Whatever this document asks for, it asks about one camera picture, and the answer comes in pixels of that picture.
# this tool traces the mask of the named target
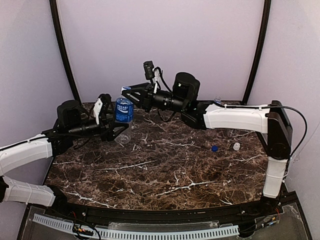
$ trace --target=dark marble table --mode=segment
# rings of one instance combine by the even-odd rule
[[[135,109],[130,143],[97,138],[70,148],[55,158],[45,184],[59,186],[71,203],[131,210],[199,209],[260,199],[268,159],[256,133],[195,130],[179,117],[164,123],[156,110]],[[233,149],[236,142],[239,151]]]

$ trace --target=black pole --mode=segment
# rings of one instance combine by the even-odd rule
[[[50,8],[51,8],[51,14],[52,14],[52,20],[53,20],[56,40],[58,42],[58,46],[59,46],[64,70],[66,73],[66,77],[68,78],[68,82],[69,82],[74,99],[77,100],[80,104],[82,104],[81,100],[80,100],[80,95],[79,95],[79,92],[78,92],[78,89],[76,86],[76,82],[75,82],[74,76],[71,71],[65,41],[64,41],[64,37],[62,35],[58,7],[57,7],[57,0],[50,0]]]
[[[266,38],[270,8],[271,8],[271,0],[264,0],[259,38],[258,38],[258,42],[256,45],[256,50],[255,50],[255,54],[254,54],[254,59],[253,59],[253,63],[252,63],[250,76],[249,76],[248,83],[246,85],[246,89],[245,89],[243,99],[241,102],[242,105],[247,105],[252,87],[255,82],[255,78],[256,78],[256,74],[257,74],[257,70],[258,70],[258,66],[259,66],[259,61],[260,61],[262,49],[264,47],[264,42],[265,42],[265,38]]]

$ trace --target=white wall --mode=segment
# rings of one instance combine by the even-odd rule
[[[72,99],[48,0],[0,1],[0,146],[49,129],[56,108]],[[42,184],[50,159],[9,172]],[[17,239],[25,205],[0,203],[0,240]]]
[[[59,0],[74,77],[84,102],[145,82],[143,62],[200,80],[200,99],[241,100],[263,0]]]
[[[300,110],[308,121],[309,140],[320,122],[320,2],[275,0],[250,104],[280,100]],[[304,123],[289,113],[293,146],[300,140]],[[314,239],[320,239],[319,130],[290,166],[286,180],[296,190]]]

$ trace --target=bottle bottom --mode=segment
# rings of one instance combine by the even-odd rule
[[[127,144],[130,142],[130,140],[131,140],[131,137],[125,134],[120,134],[114,139],[114,141],[118,144]]]

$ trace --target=blue bottle cap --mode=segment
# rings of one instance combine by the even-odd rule
[[[211,151],[212,151],[212,152],[218,151],[218,146],[213,145],[213,146],[211,147]]]

